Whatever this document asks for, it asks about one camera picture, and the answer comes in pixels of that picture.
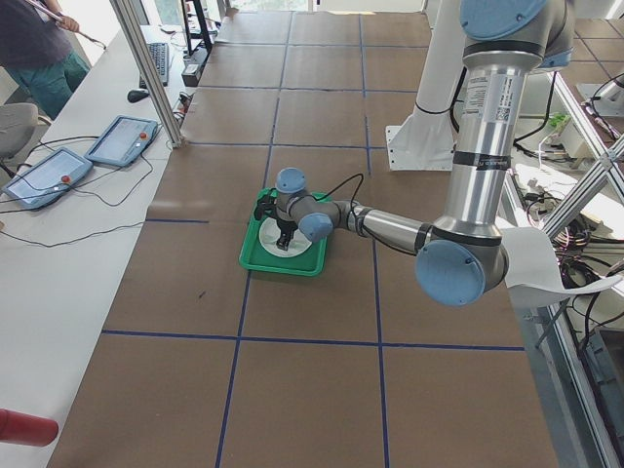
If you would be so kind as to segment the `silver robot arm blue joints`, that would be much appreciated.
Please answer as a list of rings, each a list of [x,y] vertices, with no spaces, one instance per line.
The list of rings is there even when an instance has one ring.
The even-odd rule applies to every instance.
[[[571,1],[463,1],[467,91],[444,213],[424,223],[354,201],[316,200],[304,173],[278,173],[277,218],[312,243],[342,228],[415,256],[415,277],[432,299],[471,304],[505,277],[509,259],[495,225],[521,98],[529,73],[569,63]]]

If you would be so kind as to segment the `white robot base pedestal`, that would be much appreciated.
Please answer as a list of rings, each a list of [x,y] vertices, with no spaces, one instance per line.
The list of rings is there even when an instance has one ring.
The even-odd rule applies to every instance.
[[[450,107],[460,87],[466,41],[459,11],[459,0],[440,2],[413,111],[402,125],[386,128],[392,171],[451,169],[454,138]]]

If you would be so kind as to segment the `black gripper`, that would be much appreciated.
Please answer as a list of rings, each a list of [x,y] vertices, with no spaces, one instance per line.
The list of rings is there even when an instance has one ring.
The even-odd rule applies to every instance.
[[[288,250],[290,242],[293,239],[293,233],[296,231],[296,223],[291,220],[283,220],[277,218],[276,223],[280,229],[280,238],[276,246],[280,250]]]

